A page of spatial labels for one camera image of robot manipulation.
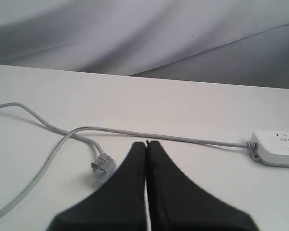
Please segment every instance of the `table surface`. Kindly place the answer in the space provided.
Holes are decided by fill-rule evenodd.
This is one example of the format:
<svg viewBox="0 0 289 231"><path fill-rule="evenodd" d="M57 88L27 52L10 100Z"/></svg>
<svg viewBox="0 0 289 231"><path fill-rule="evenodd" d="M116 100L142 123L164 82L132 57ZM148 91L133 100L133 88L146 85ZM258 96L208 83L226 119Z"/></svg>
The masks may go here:
<svg viewBox="0 0 289 231"><path fill-rule="evenodd" d="M0 66L0 103L21 102L54 125L120 128L225 142L257 129L289 130L289 90ZM119 165L134 141L85 132ZM0 109L0 208L42 166L62 136L20 108ZM262 231L289 231L289 168L253 162L248 150L161 141L206 191L254 218ZM32 192L0 219L0 231L43 231L58 212L99 186L87 145L68 140Z"/></svg>

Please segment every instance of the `power strip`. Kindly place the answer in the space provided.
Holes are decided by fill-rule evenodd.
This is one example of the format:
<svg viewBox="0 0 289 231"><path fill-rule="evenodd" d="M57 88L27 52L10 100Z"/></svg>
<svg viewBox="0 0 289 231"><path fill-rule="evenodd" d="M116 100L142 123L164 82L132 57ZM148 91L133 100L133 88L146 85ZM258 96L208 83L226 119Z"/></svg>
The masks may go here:
<svg viewBox="0 0 289 231"><path fill-rule="evenodd" d="M289 132L260 130L253 133L250 141L258 144L253 160L289 167Z"/></svg>

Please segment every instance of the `white fabric backdrop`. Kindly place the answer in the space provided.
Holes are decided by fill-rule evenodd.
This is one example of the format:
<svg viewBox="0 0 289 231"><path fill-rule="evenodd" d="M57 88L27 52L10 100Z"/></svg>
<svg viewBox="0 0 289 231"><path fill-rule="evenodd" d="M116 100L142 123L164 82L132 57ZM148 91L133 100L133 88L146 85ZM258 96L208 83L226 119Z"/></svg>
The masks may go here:
<svg viewBox="0 0 289 231"><path fill-rule="evenodd" d="M288 23L289 0L0 0L0 64L133 75Z"/></svg>

